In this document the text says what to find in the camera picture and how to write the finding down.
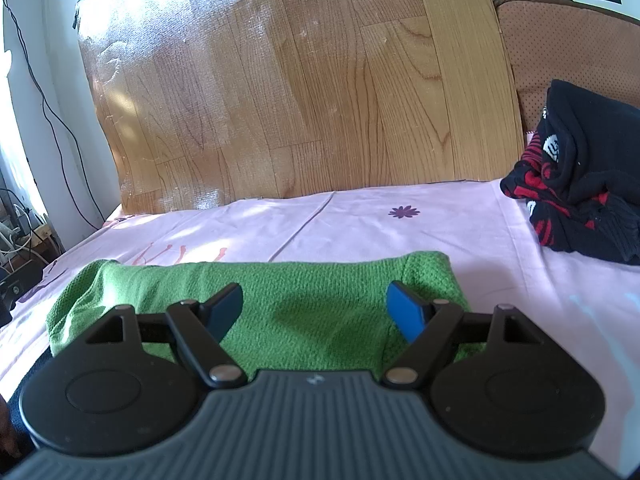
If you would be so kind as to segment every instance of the black and red clothing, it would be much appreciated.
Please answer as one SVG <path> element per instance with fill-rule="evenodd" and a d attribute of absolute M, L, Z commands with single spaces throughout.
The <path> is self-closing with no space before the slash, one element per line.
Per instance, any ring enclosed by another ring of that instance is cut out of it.
<path fill-rule="evenodd" d="M 554 80 L 500 188 L 528 201 L 542 245 L 640 264 L 640 110 Z"/>

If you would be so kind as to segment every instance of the bed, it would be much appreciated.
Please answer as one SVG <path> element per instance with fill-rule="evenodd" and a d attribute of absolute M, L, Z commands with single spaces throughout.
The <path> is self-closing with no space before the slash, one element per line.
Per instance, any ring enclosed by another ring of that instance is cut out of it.
<path fill-rule="evenodd" d="M 220 208 L 117 218 L 45 269 L 0 331 L 8 398 L 47 348 L 45 317 L 89 262 L 357 262 L 417 250 L 449 255 L 473 310 L 519 307 L 596 377 L 607 400 L 591 450 L 626 476 L 640 447 L 640 268 L 540 248 L 526 205 L 498 181 L 241 200 Z"/>

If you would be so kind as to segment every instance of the brown padded backrest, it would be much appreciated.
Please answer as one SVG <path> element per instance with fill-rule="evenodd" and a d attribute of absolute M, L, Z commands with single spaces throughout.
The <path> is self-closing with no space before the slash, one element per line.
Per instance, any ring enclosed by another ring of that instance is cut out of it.
<path fill-rule="evenodd" d="M 640 22 L 565 0 L 496 0 L 526 132 L 552 79 L 640 108 Z"/>

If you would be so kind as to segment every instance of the small logo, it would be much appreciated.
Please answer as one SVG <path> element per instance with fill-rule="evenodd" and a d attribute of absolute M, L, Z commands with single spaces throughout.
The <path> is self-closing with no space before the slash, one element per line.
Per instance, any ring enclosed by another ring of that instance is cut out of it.
<path fill-rule="evenodd" d="M 312 377 L 307 377 L 306 382 L 311 384 L 312 386 L 318 386 L 318 384 L 324 383 L 324 377 L 322 377 L 322 375 L 315 374 Z"/>
<path fill-rule="evenodd" d="M 559 148 L 558 148 L 558 137 L 556 134 L 553 134 L 550 137 L 547 137 L 545 140 L 544 146 L 542 149 L 545 150 L 546 154 L 550 156 L 554 161 L 558 162 Z"/>

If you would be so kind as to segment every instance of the green towel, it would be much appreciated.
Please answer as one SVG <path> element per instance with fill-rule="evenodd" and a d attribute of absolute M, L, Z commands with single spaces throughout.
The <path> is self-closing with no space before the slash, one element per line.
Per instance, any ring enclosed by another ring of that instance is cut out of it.
<path fill-rule="evenodd" d="M 132 304 L 138 314 L 164 312 L 187 298 L 208 300 L 227 283 L 237 282 L 244 306 L 222 347 L 249 377 L 258 368 L 359 368 L 379 377 L 406 347 L 386 312 L 386 288 L 392 280 L 425 300 L 446 298 L 467 308 L 449 259 L 437 252 L 357 264 L 131 267 L 98 260 L 66 286 L 47 316 L 47 331 L 56 355 L 116 304 Z M 145 349 L 173 360 L 168 345 Z"/>

